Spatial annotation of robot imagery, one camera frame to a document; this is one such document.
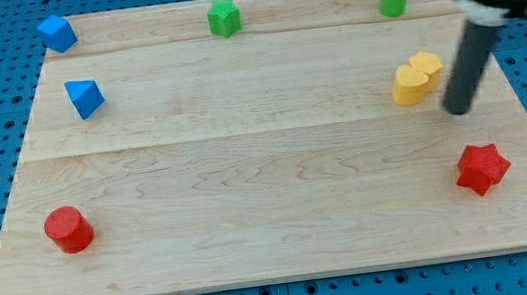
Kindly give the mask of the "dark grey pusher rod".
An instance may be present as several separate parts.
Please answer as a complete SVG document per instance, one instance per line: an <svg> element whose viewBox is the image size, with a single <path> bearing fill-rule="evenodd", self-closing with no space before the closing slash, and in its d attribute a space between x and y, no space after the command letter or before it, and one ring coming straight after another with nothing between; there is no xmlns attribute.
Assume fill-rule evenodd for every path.
<svg viewBox="0 0 527 295"><path fill-rule="evenodd" d="M499 30L500 26L465 22L441 103L449 114L459 116L470 111Z"/></svg>

